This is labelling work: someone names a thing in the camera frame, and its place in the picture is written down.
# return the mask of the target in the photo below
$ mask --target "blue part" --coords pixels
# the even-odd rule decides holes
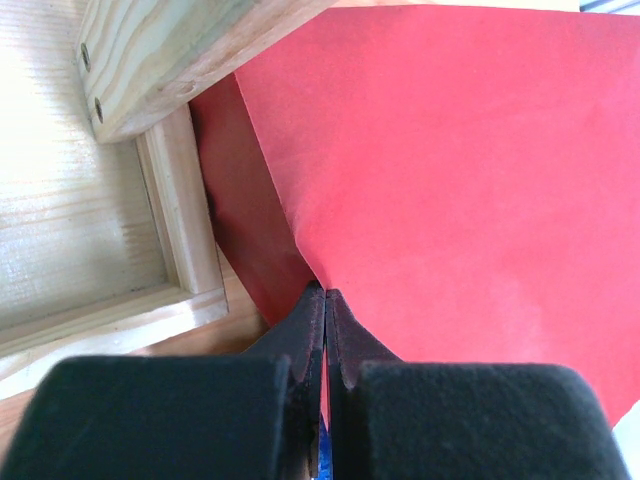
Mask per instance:
[[[320,418],[320,439],[318,453],[318,480],[331,480],[331,438],[324,424],[324,418]]]

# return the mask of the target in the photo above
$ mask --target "red sheet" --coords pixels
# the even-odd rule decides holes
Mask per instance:
[[[291,303],[295,242],[405,360],[568,365],[612,423],[640,398],[640,18],[336,9],[193,108],[212,194],[221,163],[266,162],[289,226],[237,216],[288,239],[238,255],[243,281],[278,264]],[[212,143],[229,111],[242,128]],[[265,190],[226,202],[271,212]]]

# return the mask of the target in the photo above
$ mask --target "light wood surface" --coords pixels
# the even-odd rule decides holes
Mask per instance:
[[[338,0],[335,7],[370,7],[380,5],[458,5],[475,7],[529,8],[579,12],[579,0]]]
[[[221,255],[229,314],[204,327],[165,340],[134,352],[137,355],[220,355],[238,353],[255,342],[267,330],[267,325],[256,310],[229,263]],[[22,413],[33,396],[24,392],[0,401],[0,463],[9,446]]]
[[[166,280],[134,143],[92,137],[84,3],[0,0],[0,329]]]
[[[195,294],[222,287],[189,106],[137,145],[170,281]]]
[[[333,1],[91,0],[76,56],[96,138],[147,130]]]
[[[135,143],[98,146],[74,63],[84,7],[0,0],[0,59],[26,105],[0,129],[0,398],[65,357],[227,313],[188,107],[138,141],[144,171]]]

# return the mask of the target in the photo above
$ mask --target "wooden frame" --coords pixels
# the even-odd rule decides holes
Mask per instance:
[[[72,355],[124,354],[228,312],[189,108],[137,139],[169,282],[0,332],[0,399]]]
[[[90,0],[76,55],[98,142],[151,128],[334,1]]]

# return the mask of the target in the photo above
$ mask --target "black foam block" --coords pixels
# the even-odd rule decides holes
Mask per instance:
[[[359,478],[629,478],[593,392],[566,368],[370,362],[351,395]]]
[[[78,358],[38,389],[2,479],[281,478],[285,357]]]

